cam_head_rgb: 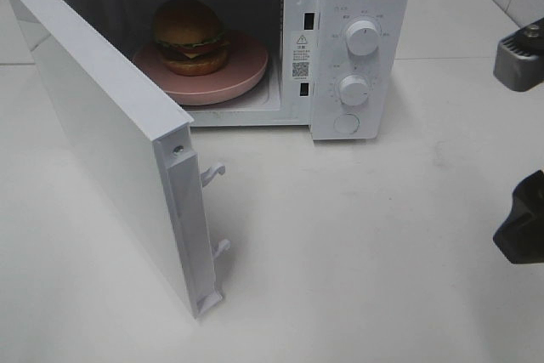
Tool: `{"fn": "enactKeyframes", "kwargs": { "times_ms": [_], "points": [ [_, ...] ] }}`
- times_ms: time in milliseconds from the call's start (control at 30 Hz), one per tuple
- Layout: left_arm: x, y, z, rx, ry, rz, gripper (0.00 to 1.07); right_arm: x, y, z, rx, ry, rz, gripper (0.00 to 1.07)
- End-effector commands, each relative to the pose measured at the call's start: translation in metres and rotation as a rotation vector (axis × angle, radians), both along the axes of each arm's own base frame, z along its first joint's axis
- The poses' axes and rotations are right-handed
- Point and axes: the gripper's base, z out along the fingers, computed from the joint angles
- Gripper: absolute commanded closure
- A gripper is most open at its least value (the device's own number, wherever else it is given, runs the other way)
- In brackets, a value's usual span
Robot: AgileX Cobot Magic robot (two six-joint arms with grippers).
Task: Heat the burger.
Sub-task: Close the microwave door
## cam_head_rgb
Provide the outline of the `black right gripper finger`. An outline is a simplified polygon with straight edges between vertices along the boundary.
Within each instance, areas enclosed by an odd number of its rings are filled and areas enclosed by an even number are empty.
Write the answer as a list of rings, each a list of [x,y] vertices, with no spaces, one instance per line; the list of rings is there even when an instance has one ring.
[[[543,263],[543,179],[538,170],[515,187],[510,213],[493,235],[512,264]]]

